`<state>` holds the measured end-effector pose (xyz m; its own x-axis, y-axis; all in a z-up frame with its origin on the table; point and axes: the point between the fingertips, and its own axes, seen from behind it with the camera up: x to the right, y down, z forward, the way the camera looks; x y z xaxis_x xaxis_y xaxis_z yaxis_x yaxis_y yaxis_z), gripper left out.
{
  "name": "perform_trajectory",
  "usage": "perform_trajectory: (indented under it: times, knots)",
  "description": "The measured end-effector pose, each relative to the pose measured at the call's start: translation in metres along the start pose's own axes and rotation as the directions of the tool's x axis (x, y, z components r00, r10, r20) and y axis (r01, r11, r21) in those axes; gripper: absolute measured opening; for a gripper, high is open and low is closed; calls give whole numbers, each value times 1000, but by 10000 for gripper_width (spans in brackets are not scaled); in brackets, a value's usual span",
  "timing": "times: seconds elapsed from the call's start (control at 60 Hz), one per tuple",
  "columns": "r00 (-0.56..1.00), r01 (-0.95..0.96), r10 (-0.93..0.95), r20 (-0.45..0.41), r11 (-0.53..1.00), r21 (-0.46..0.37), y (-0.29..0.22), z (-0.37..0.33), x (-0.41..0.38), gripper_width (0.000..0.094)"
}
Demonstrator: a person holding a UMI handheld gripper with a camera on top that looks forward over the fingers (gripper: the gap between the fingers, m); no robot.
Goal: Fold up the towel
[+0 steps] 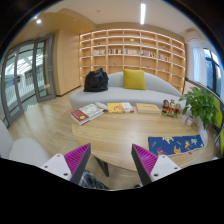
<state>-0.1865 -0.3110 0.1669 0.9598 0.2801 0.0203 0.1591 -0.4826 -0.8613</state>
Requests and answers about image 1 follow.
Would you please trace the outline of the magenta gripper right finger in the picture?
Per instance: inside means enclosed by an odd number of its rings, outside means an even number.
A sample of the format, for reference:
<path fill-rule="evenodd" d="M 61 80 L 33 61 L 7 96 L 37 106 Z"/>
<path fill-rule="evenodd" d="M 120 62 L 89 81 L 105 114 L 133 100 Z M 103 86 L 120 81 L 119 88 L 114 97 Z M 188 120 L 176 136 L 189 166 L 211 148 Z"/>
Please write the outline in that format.
<path fill-rule="evenodd" d="M 180 170 L 168 156 L 157 156 L 136 144 L 131 154 L 143 186 Z"/>

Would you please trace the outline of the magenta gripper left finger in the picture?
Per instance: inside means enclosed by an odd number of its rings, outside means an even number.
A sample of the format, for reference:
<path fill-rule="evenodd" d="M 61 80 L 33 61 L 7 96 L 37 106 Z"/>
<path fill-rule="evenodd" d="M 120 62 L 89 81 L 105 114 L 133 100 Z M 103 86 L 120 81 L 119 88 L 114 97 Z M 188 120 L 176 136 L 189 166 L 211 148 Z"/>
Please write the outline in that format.
<path fill-rule="evenodd" d="M 42 165 L 41 168 L 65 180 L 78 184 L 85 170 L 90 154 L 91 144 L 88 143 L 65 155 L 54 155 L 50 160 Z"/>

